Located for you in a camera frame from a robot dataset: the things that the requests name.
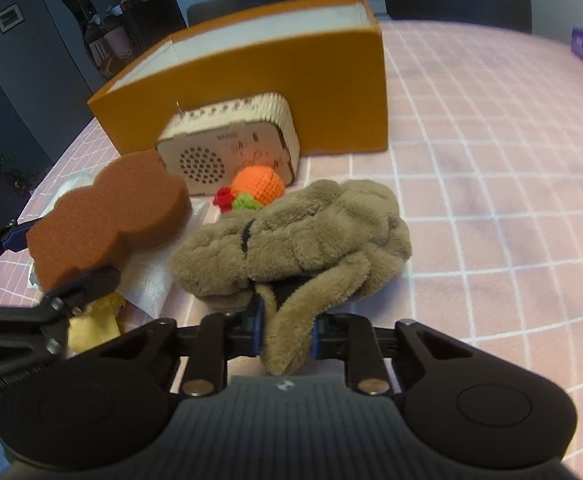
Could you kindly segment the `orange storage box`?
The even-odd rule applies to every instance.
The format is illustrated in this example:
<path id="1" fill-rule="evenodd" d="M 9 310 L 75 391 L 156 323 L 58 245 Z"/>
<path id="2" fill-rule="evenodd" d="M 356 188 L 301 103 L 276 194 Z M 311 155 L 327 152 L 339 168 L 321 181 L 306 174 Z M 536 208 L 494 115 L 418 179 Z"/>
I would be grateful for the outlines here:
<path id="1" fill-rule="evenodd" d="M 366 0 L 290 0 L 173 32 L 91 96 L 121 154 L 183 110 L 275 92 L 303 156 L 388 148 L 383 35 Z"/>

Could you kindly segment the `pink checkered tablecloth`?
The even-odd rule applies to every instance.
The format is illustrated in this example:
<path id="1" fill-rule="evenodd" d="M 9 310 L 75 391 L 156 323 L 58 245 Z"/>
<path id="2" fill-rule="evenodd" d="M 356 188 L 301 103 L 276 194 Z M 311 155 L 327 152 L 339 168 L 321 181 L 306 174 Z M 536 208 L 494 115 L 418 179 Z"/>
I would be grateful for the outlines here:
<path id="1" fill-rule="evenodd" d="M 313 156 L 293 192 L 397 197 L 402 274 L 324 312 L 372 323 L 393 393 L 350 390 L 312 331 L 293 373 L 185 396 L 181 330 L 155 323 L 0 405 L 7 478 L 583 479 L 583 63 L 495 28 L 383 36 L 388 150 Z"/>

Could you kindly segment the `grey-brown plush toy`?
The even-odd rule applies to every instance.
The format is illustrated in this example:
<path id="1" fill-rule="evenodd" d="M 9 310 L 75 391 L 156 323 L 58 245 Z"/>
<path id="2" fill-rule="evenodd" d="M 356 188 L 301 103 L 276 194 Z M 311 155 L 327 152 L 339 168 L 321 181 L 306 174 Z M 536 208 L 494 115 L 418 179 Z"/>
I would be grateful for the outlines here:
<path id="1" fill-rule="evenodd" d="M 371 180 L 319 180 L 260 210 L 200 226 L 170 256 L 174 281 L 214 309 L 264 300 L 260 359 L 271 375 L 307 361 L 322 313 L 378 292 L 412 256 L 395 193 Z"/>

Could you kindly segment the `yellow cloth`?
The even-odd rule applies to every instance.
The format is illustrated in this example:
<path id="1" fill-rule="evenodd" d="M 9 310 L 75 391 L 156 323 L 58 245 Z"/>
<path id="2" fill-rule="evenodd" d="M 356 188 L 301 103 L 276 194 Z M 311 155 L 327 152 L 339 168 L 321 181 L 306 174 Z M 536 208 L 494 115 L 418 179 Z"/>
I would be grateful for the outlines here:
<path id="1" fill-rule="evenodd" d="M 120 336 L 117 316 L 126 304 L 118 292 L 88 304 L 86 312 L 69 320 L 68 347 L 72 352 L 82 353 Z"/>

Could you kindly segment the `brown sponge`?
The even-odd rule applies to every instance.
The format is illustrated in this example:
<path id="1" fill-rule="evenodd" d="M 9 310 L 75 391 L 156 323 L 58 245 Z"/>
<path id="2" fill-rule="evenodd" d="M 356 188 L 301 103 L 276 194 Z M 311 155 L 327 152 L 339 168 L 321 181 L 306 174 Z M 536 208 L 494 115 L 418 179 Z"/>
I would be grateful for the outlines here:
<path id="1" fill-rule="evenodd" d="M 122 155 L 90 185 L 55 202 L 26 235 L 42 292 L 92 271 L 120 271 L 130 256 L 177 236 L 192 211 L 185 180 L 155 151 Z"/>

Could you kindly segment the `wooden radio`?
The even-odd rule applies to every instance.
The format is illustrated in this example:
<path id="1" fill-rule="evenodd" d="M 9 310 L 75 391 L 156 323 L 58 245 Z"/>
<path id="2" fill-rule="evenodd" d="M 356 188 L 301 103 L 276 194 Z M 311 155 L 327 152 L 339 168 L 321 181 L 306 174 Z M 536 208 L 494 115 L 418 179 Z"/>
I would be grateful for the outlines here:
<path id="1" fill-rule="evenodd" d="M 175 114 L 156 151 L 192 195 L 214 195 L 250 166 L 270 167 L 289 185 L 300 145 L 290 104 L 269 92 Z"/>

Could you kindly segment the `white plastic sheet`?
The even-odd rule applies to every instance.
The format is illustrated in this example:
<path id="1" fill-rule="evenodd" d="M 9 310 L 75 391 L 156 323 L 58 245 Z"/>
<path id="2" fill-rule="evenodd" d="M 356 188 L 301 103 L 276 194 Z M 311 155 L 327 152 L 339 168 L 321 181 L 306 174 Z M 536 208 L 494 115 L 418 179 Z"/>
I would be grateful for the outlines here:
<path id="1" fill-rule="evenodd" d="M 132 254 L 121 271 L 116 292 L 151 318 L 158 318 L 174 283 L 170 256 L 185 237 L 205 220 L 208 208 L 208 200 L 194 198 L 192 211 L 170 240 L 155 248 Z"/>

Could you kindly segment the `black chair right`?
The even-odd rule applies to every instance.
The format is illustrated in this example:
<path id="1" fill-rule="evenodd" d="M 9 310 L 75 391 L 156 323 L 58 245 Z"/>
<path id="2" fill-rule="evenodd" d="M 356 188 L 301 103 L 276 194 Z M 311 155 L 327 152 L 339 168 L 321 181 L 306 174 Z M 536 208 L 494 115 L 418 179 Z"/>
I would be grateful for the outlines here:
<path id="1" fill-rule="evenodd" d="M 435 21 L 532 32 L 531 0 L 385 0 L 394 21 Z"/>

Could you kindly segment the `orange crochet fruit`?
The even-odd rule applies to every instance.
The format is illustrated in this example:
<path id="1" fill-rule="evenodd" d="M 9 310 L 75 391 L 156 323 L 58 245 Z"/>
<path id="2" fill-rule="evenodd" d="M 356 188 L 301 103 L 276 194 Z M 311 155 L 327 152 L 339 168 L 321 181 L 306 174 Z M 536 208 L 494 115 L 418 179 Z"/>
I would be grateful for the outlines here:
<path id="1" fill-rule="evenodd" d="M 229 186 L 219 188 L 212 203 L 222 214 L 232 210 L 260 210 L 283 197 L 286 186 L 270 167 L 250 166 L 237 172 Z"/>

